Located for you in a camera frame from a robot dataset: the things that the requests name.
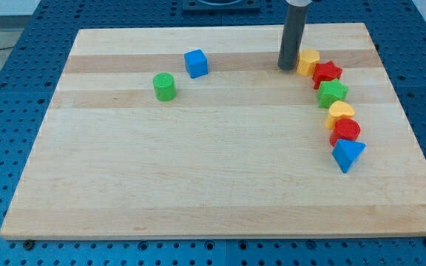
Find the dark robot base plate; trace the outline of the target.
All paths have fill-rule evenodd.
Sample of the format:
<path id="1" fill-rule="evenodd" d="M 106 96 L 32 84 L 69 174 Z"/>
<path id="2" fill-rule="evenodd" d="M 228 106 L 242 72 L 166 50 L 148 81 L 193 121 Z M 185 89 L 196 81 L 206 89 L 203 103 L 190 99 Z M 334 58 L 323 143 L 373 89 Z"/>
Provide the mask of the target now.
<path id="1" fill-rule="evenodd" d="M 259 10 L 261 0 L 181 0 L 183 11 Z"/>

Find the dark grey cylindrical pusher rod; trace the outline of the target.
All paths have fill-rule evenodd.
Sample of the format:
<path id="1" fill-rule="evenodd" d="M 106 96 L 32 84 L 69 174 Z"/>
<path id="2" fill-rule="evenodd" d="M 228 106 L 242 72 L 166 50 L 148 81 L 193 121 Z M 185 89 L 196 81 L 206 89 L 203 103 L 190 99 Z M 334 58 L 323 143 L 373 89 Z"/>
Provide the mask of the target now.
<path id="1" fill-rule="evenodd" d="M 302 34 L 312 0 L 287 0 L 286 3 L 287 12 L 277 65 L 281 70 L 291 71 L 297 68 Z"/>

